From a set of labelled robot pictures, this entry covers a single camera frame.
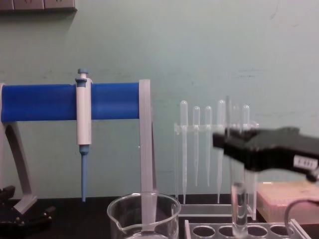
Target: cable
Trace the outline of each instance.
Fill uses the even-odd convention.
[[[319,206],[319,201],[314,201],[314,200],[309,200],[309,199],[296,200],[287,206],[287,208],[285,210],[284,220],[285,220],[285,227],[286,227],[289,238],[292,238],[292,236],[293,236],[292,230],[289,227],[289,221],[288,221],[289,220],[289,212],[296,204],[299,204],[299,203],[311,203],[311,204],[315,204],[315,205]]]

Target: blue pipette tip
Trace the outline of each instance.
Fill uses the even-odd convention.
[[[82,202],[86,201],[86,175],[87,175],[87,155],[82,155],[82,181],[81,181],[81,190],[82,190]]]

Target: mint green wall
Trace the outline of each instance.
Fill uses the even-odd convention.
[[[174,190],[173,123],[181,100],[190,109],[216,110],[216,102],[231,95],[250,104],[262,126],[296,125],[319,134],[319,0],[76,3],[75,15],[0,17],[0,82],[73,84],[79,67],[90,69],[96,83],[151,79],[160,191]],[[75,122],[19,125],[37,194],[79,197]],[[137,120],[93,123],[88,196],[140,190],[138,135]],[[3,183],[17,185],[8,145],[5,154]],[[211,166],[215,177],[217,164]],[[262,175],[262,180],[286,178],[296,176]],[[189,183],[189,192],[214,192],[215,184],[213,179],[210,188]]]

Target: clamp label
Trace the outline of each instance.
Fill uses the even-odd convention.
[[[318,160],[296,155],[294,156],[294,167],[314,170],[318,167]]]

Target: electrical outlet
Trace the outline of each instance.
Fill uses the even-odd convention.
[[[13,0],[14,10],[44,9],[43,0]]]
[[[44,0],[44,7],[50,8],[75,8],[75,0]]]
[[[0,11],[8,11],[13,9],[13,0],[0,0]]]

